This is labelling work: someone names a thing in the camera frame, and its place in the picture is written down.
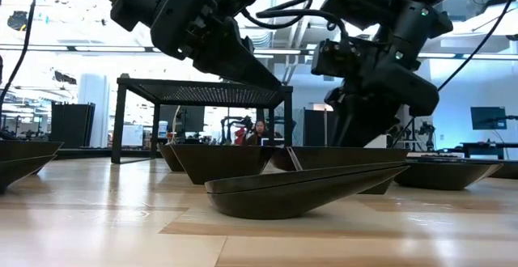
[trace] table leg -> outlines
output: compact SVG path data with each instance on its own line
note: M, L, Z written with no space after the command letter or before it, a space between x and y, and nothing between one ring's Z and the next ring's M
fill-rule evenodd
M275 108L268 108L268 140L270 145L274 145L275 141Z
M117 89L117 107L115 109L115 124L113 126L112 163L121 163L122 130L124 129L124 110L126 106L126 85Z
M293 145L293 104L291 92L284 94L284 145Z
M155 104L155 111L153 112L153 128L151 131L151 151L150 157L156 158L156 146L159 142L159 122L160 122L160 104Z

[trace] ceiling light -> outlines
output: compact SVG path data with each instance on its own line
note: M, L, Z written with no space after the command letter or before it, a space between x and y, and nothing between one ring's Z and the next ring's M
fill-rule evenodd
M32 113L17 113L17 112L6 112L3 113L6 117L34 117Z
M274 58L274 55L263 55L263 54L254 54L256 58Z
M112 47L112 46L78 46L79 52L146 52L143 47Z
M2 44L0 49L5 50L22 50L21 44ZM68 48L65 45L29 45L29 51L66 51Z
M465 54L463 56L464 59L468 58L469 55ZM510 55L510 54L489 54L489 53L480 53L473 56L473 59L482 59L482 60L514 60L518 61L518 55Z
M66 51L68 48L64 45L29 45L29 50L39 51Z
M296 54L300 54L300 50L299 49L255 49L253 51L254 53L265 53L265 54L282 54L282 55L286 55L286 54L290 54L290 55L296 55Z
M455 57L455 53L420 53L418 57L427 58L450 58Z

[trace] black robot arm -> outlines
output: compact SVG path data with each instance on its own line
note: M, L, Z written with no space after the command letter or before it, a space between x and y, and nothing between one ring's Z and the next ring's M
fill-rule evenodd
M272 90L280 86L253 56L252 41L240 37L234 20L239 13L247 15L245 8L256 0L110 1L115 22L128 31L138 22L144 23L151 29L154 46L167 55L191 58L201 72L239 83ZM414 71L425 41L452 30L446 14L433 7L441 1L325 0L321 11L279 11L275 7L257 16L311 14L338 24L341 41L320 42L312 73L344 79L342 86L325 98L337 113L333 146L365 146L397 122L395 116L402 105L409 105L415 117L435 110L437 88ZM349 37L342 20L361 29L378 23L380 30L374 40Z

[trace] red object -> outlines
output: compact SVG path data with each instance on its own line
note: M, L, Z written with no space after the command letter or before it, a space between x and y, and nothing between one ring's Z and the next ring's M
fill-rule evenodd
M240 128L236 131L236 145L243 145L244 140L246 139L246 128Z

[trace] black panel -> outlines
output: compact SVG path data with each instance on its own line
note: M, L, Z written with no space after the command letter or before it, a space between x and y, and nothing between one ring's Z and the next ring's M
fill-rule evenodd
M327 146L333 141L334 112L304 110L304 145L325 145L325 114L327 113Z
M472 107L471 123L473 129L507 129L503 107Z
M64 149L90 146L94 104L53 104L50 140Z
M172 131L172 121L176 115L176 105L162 105L160 106L160 120L168 122L168 131ZM176 132L185 130L185 132L202 132L205 107L204 106L182 106L180 111L180 118L176 120Z

